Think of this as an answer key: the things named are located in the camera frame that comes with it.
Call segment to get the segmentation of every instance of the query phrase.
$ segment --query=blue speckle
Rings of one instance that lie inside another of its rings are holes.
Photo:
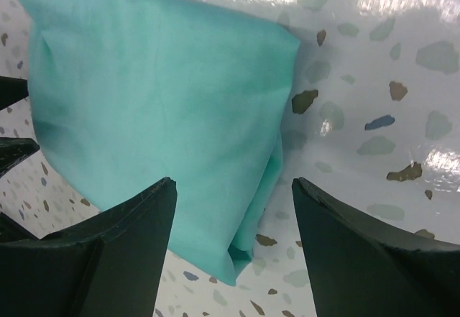
[[[389,125],[391,125],[393,123],[395,123],[395,118],[391,117],[389,114],[387,114],[386,116],[377,118],[377,119],[371,121],[370,123],[367,123],[364,126],[364,130],[375,130],[375,129],[379,129],[381,127],[388,127]]]
[[[195,274],[192,274],[191,272],[184,272],[184,276],[190,281],[196,281],[199,279],[198,276],[196,276]]]

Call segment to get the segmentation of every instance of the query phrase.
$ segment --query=brown speckle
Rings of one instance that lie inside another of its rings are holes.
[[[258,305],[257,305],[254,301],[252,301],[252,300],[250,300],[250,302],[251,302],[252,306],[254,306],[254,308],[256,309],[256,311],[258,312],[259,315],[265,316],[265,312],[264,312],[264,310],[263,310],[260,306],[258,306]]]
[[[286,316],[286,317],[295,317],[295,316],[294,316],[290,311],[288,311],[288,310],[284,310],[284,311],[282,312],[282,315],[283,315],[283,316]]]
[[[268,236],[262,236],[261,234],[256,235],[256,240],[263,247],[272,247],[273,245],[278,244],[276,240],[269,238]]]
[[[433,191],[425,190],[425,196],[428,198],[428,200],[431,201],[431,199],[433,198]]]
[[[8,40],[8,33],[3,33],[0,36],[0,40],[1,40],[1,43],[3,44],[3,46],[6,46],[6,41]]]
[[[45,164],[42,162],[42,170],[45,175],[48,175],[48,169],[46,168]]]
[[[318,46],[321,46],[324,43],[325,38],[326,38],[326,30],[322,29],[316,35],[316,42],[318,43]]]
[[[390,172],[387,175],[387,180],[396,180],[405,182],[406,180],[415,180],[422,176],[422,165],[418,162],[408,165],[404,170],[399,172]]]
[[[88,202],[88,200],[86,198],[82,198],[80,200],[80,203],[83,204],[84,206],[87,206],[87,207],[90,206],[90,203]]]
[[[434,239],[434,234],[428,232],[426,229],[421,229],[420,231],[416,231],[418,236],[422,236],[423,238]]]
[[[304,91],[300,94],[297,94],[292,99],[293,112],[295,114],[303,114],[308,108],[313,104],[314,100],[318,98],[318,90],[314,89],[312,91]]]
[[[402,83],[391,81],[390,82],[390,96],[392,100],[401,101],[408,93],[408,88]]]

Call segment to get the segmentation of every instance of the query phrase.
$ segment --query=white speckled surface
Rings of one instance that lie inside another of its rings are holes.
[[[259,237],[237,288],[168,253],[158,316],[315,316],[290,192],[300,175],[392,225],[460,244],[460,0],[201,1],[279,21],[303,44],[285,172],[260,223],[270,239]],[[27,77],[28,26],[16,0],[0,0],[0,74]],[[22,101],[0,113],[0,135],[33,136],[31,123]],[[394,180],[410,165],[413,180]],[[2,211],[39,236],[97,213],[40,154],[0,180],[0,194]]]

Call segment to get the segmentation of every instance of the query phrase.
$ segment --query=terrazzo pattern surface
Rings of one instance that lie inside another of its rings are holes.
[[[201,0],[303,44],[282,124],[285,170],[236,288],[168,252],[154,316],[315,316],[290,192],[304,176],[420,236],[460,244],[460,0]],[[0,0],[0,74],[27,77],[29,19]],[[0,135],[33,137],[28,101]],[[0,180],[0,211],[44,236],[98,213],[39,153]]]

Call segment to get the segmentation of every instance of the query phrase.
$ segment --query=teal fabric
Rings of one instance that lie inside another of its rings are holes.
[[[170,176],[169,248],[235,285],[282,169],[299,42],[190,0],[20,1],[33,20],[32,118],[50,164],[102,210]]]

